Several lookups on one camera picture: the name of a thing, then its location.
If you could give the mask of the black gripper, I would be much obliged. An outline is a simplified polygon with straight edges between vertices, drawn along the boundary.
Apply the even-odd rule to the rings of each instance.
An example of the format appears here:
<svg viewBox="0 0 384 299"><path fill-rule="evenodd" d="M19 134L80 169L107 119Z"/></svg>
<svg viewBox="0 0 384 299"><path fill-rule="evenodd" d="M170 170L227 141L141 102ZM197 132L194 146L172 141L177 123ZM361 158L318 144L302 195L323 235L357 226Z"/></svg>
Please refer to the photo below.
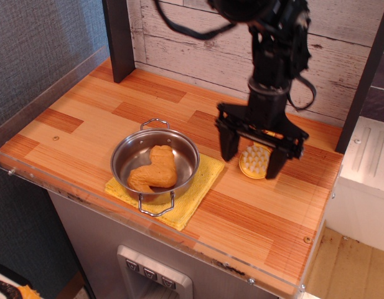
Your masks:
<svg viewBox="0 0 384 299"><path fill-rule="evenodd" d="M291 80L280 87L266 86L250 78L250 96L246 105L219 103L216 126L220 151L225 161L238 152L240 136L269 144L274 150L269 157L266 179L275 179L288 159L300 158L309 135L286 116Z"/></svg>

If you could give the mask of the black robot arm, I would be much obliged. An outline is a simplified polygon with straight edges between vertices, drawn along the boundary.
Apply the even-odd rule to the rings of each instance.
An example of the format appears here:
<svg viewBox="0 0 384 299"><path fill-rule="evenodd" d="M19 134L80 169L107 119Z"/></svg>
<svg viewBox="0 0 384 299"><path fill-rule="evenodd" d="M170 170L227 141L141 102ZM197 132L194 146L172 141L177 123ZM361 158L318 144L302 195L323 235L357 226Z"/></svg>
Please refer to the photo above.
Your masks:
<svg viewBox="0 0 384 299"><path fill-rule="evenodd" d="M231 160L240 137L272 149L266 178L274 179L288 159L300 158L309 135L291 123L286 105L293 80L311 55L307 47L310 24L306 1L210 1L232 24L245 23L252 36L253 73L248 81L247 105L220 103L216 126L221 155Z"/></svg>

